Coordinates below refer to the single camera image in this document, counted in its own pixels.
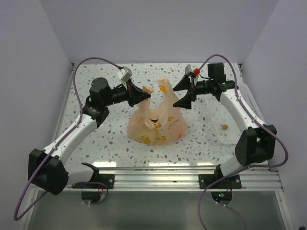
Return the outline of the orange translucent plastic bag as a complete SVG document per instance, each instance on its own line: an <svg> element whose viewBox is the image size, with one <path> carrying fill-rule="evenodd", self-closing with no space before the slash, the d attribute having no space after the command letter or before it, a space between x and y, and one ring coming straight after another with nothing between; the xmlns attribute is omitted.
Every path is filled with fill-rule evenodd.
<svg viewBox="0 0 307 230"><path fill-rule="evenodd" d="M178 97L169 79L162 78L157 83L163 101L154 109L150 108L150 98L138 103L128 123L127 137L151 146L164 146L183 137L188 124L181 109L173 106Z"/></svg>

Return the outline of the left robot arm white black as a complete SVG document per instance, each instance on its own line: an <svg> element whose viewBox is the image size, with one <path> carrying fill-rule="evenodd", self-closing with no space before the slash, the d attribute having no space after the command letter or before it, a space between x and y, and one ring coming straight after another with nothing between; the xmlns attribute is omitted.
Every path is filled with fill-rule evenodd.
<svg viewBox="0 0 307 230"><path fill-rule="evenodd" d="M151 97L131 80L111 88L105 78L94 79L89 93L76 121L43 150L31 151L28 160L29 183L53 195L58 195L70 184L85 184L89 188L101 186L97 167L83 163L80 170L68 172L65 169L66 161L80 143L102 125L109 115L109 106L128 102L133 107Z"/></svg>

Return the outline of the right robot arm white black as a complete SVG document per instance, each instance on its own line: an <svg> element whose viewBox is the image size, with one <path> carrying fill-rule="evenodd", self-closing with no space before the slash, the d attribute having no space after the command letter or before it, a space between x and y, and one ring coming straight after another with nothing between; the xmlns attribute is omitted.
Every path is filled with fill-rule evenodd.
<svg viewBox="0 0 307 230"><path fill-rule="evenodd" d="M198 81L199 69L185 67L182 80L174 91L186 90L187 94L173 104L174 107L191 109L191 103L198 95L213 95L230 113L237 124L241 136L235 146L235 154L225 163L215 168L211 182L225 188L231 182L235 171L255 163L263 163L273 158L277 130L266 125L244 101L235 81L227 80L222 63L208 65L208 79Z"/></svg>

